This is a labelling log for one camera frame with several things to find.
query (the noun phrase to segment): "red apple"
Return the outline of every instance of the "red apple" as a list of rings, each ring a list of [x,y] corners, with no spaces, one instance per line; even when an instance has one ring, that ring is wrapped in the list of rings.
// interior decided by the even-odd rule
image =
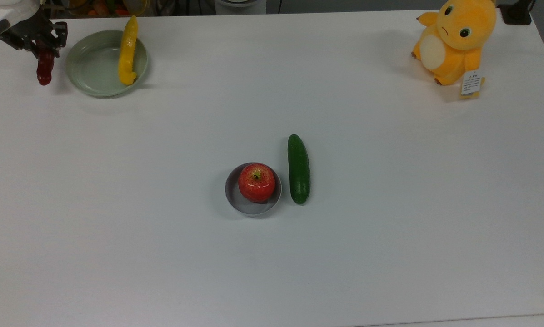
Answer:
[[[246,166],[237,180],[239,191],[251,202],[267,200],[276,188],[274,173],[263,163],[252,163]]]

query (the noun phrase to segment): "bowl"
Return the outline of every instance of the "bowl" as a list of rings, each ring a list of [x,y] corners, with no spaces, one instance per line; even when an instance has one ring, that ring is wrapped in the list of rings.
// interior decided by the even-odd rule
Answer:
[[[239,211],[240,213],[243,213],[244,215],[248,217],[259,217],[263,215],[264,213],[267,213],[276,205],[278,200],[280,199],[280,195],[282,194],[282,183],[280,182],[280,178],[276,174],[276,172],[272,169],[272,173],[274,174],[274,180],[276,180],[276,188],[274,189],[274,192],[272,195],[270,195],[270,198],[268,198],[264,202],[254,203],[246,199],[243,195],[241,195],[239,191],[239,186],[237,186],[237,180],[239,180],[239,175],[241,174],[241,171],[246,167],[254,162],[248,162],[243,165],[237,166],[230,175],[228,176],[228,179],[225,182],[225,196],[228,198],[229,203]]]
[[[100,31],[81,39],[68,52],[66,75],[83,93],[93,97],[110,97],[135,87],[144,76],[149,58],[147,49],[137,39],[133,71],[137,77],[131,85],[118,79],[118,58],[122,31]]]

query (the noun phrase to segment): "green cucumber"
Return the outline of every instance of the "green cucumber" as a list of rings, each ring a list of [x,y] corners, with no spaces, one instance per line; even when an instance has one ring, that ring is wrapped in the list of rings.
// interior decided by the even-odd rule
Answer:
[[[306,147],[296,134],[288,138],[288,175],[292,199],[304,204],[310,195],[310,165]]]

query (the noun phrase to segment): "toy corn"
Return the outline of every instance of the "toy corn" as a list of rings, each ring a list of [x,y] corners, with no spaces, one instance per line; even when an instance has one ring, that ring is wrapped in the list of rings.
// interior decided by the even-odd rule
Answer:
[[[132,16],[124,32],[122,33],[122,42],[120,43],[120,57],[118,58],[118,79],[125,85],[131,85],[135,82],[136,73],[132,71],[133,60],[135,58],[136,37],[139,32],[139,25],[136,17]]]

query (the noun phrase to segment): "green plate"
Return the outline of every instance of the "green plate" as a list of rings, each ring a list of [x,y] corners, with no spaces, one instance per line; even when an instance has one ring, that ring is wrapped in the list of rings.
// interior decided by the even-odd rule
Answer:
[[[147,49],[137,39],[133,71],[137,78],[131,85],[118,79],[118,57],[122,31],[100,31],[81,39],[66,58],[66,75],[83,93],[94,97],[110,97],[135,87],[149,63]]]

